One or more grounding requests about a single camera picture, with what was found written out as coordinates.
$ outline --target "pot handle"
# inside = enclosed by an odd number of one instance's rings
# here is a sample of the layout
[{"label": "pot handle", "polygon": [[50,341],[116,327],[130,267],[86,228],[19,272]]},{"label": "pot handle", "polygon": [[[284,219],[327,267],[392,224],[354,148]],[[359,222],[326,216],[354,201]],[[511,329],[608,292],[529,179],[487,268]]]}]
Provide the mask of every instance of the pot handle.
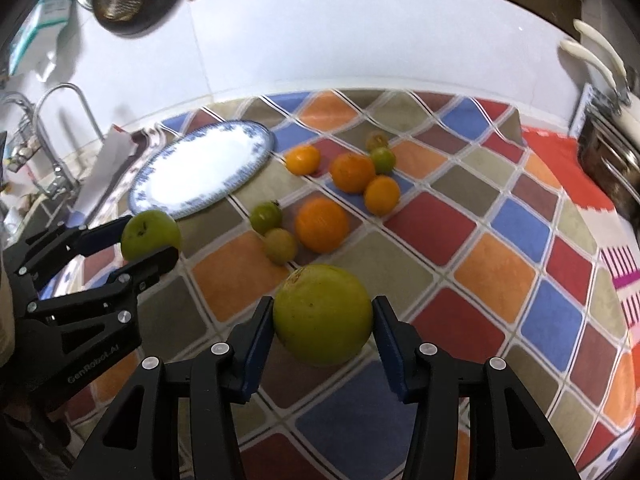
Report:
[{"label": "pot handle", "polygon": [[616,167],[611,164],[608,160],[601,158],[605,167],[609,170],[609,173],[613,175],[613,177],[620,183],[622,187],[624,187],[629,195],[636,201],[638,205],[640,205],[640,194],[636,191],[636,189],[629,183],[629,181],[620,173]]},{"label": "pot handle", "polygon": [[613,72],[609,70],[609,68],[588,48],[582,46],[580,43],[574,40],[562,40],[560,42],[560,48],[570,54],[571,56],[576,57],[584,61],[585,63],[589,63],[596,67],[598,72],[600,72],[607,82],[607,84],[611,87],[611,89],[615,92],[618,92],[618,88],[616,85],[616,80],[613,77]]},{"label": "pot handle", "polygon": [[595,28],[591,27],[591,25],[581,20],[574,20],[574,27],[575,30],[585,35],[591,41],[602,47],[607,54],[609,54],[613,61],[613,64],[616,67],[616,71],[620,74],[621,77],[625,79],[626,83],[625,62],[622,61],[622,58],[618,55],[616,49],[613,48],[612,44],[607,41],[607,38],[600,34]]}]

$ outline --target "faucet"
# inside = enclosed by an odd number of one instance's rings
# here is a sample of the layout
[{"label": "faucet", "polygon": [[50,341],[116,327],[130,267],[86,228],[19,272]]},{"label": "faucet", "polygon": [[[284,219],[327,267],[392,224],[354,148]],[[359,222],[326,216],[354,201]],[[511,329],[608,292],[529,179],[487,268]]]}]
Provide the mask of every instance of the faucet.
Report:
[{"label": "faucet", "polygon": [[50,198],[54,198],[60,192],[65,190],[76,191],[79,188],[79,182],[75,179],[73,174],[69,171],[66,164],[59,158],[56,152],[53,150],[49,136],[44,129],[44,125],[38,119],[36,115],[36,107],[20,92],[5,92],[0,95],[0,105],[14,104],[22,109],[26,120],[31,123],[31,131],[38,139],[42,149],[44,150],[47,158],[51,161],[54,171],[54,182],[57,180],[57,185],[50,187],[50,189],[44,189],[38,182],[33,181],[36,188]]},{"label": "faucet", "polygon": [[[104,143],[104,135],[100,131],[100,126],[98,126],[98,123],[95,120],[95,117],[91,111],[91,108],[89,108],[89,103],[87,102],[86,97],[84,97],[84,93],[78,86],[74,85],[73,83],[60,83],[59,85],[56,85],[53,88],[50,88],[49,90],[44,92],[44,95],[40,98],[38,103],[35,105],[35,108],[33,109],[33,119],[31,121],[31,131],[33,132],[33,134],[37,135],[38,124],[40,123],[40,111],[42,110],[42,105],[44,104],[44,101],[46,101],[47,98],[51,94],[53,94],[53,92],[57,90],[62,90],[63,88],[69,88],[70,90],[73,90],[78,95],[82,108],[84,108],[84,113],[87,114],[87,117],[89,118],[89,122],[91,123],[91,126],[94,129],[94,132],[98,136],[98,139],[100,139],[102,143]],[[53,165],[54,179],[53,179],[53,182],[51,183],[51,186],[49,187],[49,193],[50,194],[53,193],[53,195],[57,195],[58,193],[65,192],[66,190],[70,190],[74,194],[78,192],[80,189],[80,183],[69,172],[66,165],[59,158],[52,159],[52,160],[55,160],[55,163]]]}]

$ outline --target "white plate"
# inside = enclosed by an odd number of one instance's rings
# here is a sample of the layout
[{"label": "white plate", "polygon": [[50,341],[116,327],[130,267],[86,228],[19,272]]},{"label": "white plate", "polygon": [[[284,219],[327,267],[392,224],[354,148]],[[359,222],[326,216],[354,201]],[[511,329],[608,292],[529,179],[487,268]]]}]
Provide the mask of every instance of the white plate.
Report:
[{"label": "white plate", "polygon": [[160,209],[174,219],[194,214],[242,186],[264,165],[273,134],[251,121],[210,124],[156,153],[129,191],[133,214]]}]

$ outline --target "green fruit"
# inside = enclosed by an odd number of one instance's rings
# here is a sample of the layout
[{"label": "green fruit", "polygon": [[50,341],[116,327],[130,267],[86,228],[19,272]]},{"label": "green fruit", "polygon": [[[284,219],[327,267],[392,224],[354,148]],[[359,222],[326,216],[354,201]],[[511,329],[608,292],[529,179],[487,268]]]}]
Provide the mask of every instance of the green fruit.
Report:
[{"label": "green fruit", "polygon": [[391,173],[396,166],[396,154],[389,148],[376,148],[369,153],[377,174]]},{"label": "green fruit", "polygon": [[389,140],[386,138],[386,135],[382,132],[371,132],[369,137],[367,137],[367,141],[365,142],[364,147],[368,152],[372,152],[376,148],[386,148],[389,145]]},{"label": "green fruit", "polygon": [[182,235],[173,218],[158,209],[138,213],[127,222],[120,237],[122,257],[128,262],[137,260],[163,246],[180,250]]},{"label": "green fruit", "polygon": [[273,325],[284,347],[313,366],[356,357],[371,334],[373,310],[359,280],[326,265],[302,267],[276,293]]},{"label": "green fruit", "polygon": [[284,265],[295,259],[298,254],[298,242],[284,229],[272,229],[264,237],[264,253],[276,265]]},{"label": "green fruit", "polygon": [[254,207],[249,222],[255,232],[264,236],[268,231],[280,227],[282,210],[277,202],[264,202]]}]

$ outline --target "colorful checkered tablecloth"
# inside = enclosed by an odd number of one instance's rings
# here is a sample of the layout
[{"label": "colorful checkered tablecloth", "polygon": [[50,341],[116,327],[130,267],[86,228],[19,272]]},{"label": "colorful checkered tablecloth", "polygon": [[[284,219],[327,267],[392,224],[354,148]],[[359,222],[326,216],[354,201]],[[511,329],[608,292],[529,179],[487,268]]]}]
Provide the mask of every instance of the colorful checkered tablecloth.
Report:
[{"label": "colorful checkered tablecloth", "polygon": [[[94,224],[128,212],[130,183],[159,148],[231,119],[269,127],[274,157],[233,195],[179,221],[178,266],[141,296],[142,346],[69,403],[68,419],[82,436],[143,357],[196,355],[247,319],[293,268],[327,262],[356,274],[372,297],[385,294],[425,341],[476,362],[503,356],[583,478],[599,478],[615,463],[636,414],[629,327],[640,314],[638,248],[577,167],[574,140],[522,129],[518,111],[506,104],[426,92],[321,91],[215,103],[164,120]],[[373,130],[390,139],[402,192],[382,219],[366,211],[362,197],[336,189],[328,174],[338,154],[363,152]],[[322,154],[318,172],[288,173],[283,154],[311,142]],[[187,186],[189,168],[177,174]],[[248,212],[278,200],[284,227],[292,228],[300,206],[322,195],[348,214],[345,243],[323,256],[303,250],[287,267],[271,264]],[[121,265],[117,247],[78,258],[56,293],[97,286]],[[415,407],[389,390],[373,341],[344,365],[311,368],[276,340],[258,394],[234,408],[250,480],[400,478],[414,416]],[[188,477],[187,402],[179,423]],[[462,402],[457,479],[466,478],[468,446]]]}]

